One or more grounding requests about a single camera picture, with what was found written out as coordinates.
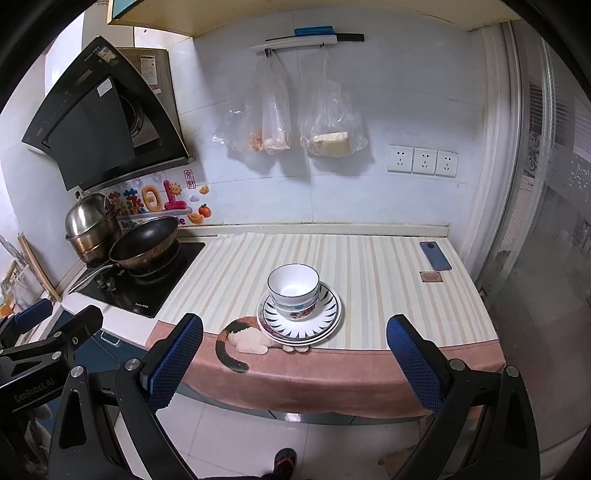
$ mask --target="striped tablecloth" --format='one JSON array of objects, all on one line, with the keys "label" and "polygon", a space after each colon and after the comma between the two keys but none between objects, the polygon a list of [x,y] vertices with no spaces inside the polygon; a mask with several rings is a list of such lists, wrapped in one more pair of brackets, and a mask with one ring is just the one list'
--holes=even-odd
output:
[{"label": "striped tablecloth", "polygon": [[[432,268],[419,242],[436,241],[451,263],[442,283],[423,283]],[[231,321],[256,315],[267,277],[288,263],[314,267],[340,296],[344,318],[336,335],[317,346],[387,350],[385,327],[405,314],[437,346],[497,339],[490,317],[447,238],[242,233],[209,244],[191,264],[158,312],[176,324],[186,312],[219,333]]]}]

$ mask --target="stacked plates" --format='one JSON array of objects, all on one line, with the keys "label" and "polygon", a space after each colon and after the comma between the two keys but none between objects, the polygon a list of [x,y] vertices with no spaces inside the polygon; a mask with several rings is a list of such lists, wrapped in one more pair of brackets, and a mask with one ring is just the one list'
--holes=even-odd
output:
[{"label": "stacked plates", "polygon": [[257,317],[265,335],[283,345],[296,347],[313,345],[327,339],[338,327],[342,313],[339,296],[320,282],[317,307],[306,320],[293,321],[281,316],[268,293],[261,298]]}]

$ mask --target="wok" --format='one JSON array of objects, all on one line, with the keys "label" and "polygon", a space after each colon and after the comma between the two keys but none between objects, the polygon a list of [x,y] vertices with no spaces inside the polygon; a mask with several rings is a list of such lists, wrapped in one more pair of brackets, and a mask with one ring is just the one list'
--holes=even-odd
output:
[{"label": "wok", "polygon": [[109,261],[82,275],[68,293],[81,290],[97,275],[116,265],[130,270],[147,267],[168,250],[177,233],[178,220],[172,216],[148,220],[132,228],[113,244],[109,250]]}]

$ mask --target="black induction cooktop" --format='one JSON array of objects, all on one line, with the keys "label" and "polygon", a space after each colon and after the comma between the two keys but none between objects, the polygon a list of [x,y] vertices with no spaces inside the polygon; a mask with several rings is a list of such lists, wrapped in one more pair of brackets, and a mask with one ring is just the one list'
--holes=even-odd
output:
[{"label": "black induction cooktop", "polygon": [[150,277],[146,281],[148,273],[138,274],[115,267],[99,275],[80,293],[113,307],[154,318],[203,247],[202,242],[179,243],[178,254],[165,266],[163,278]]}]

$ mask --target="white tile floor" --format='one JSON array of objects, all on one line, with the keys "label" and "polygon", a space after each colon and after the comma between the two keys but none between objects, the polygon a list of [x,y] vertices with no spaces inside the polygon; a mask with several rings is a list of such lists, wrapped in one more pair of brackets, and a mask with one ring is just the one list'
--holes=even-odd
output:
[{"label": "white tile floor", "polygon": [[[292,447],[298,453],[293,480],[387,480],[378,461],[418,440],[415,421],[354,427],[298,424],[224,410],[179,394],[156,415],[199,478],[262,475],[272,469],[277,450]],[[132,472],[148,480],[121,417],[115,431]]]}]

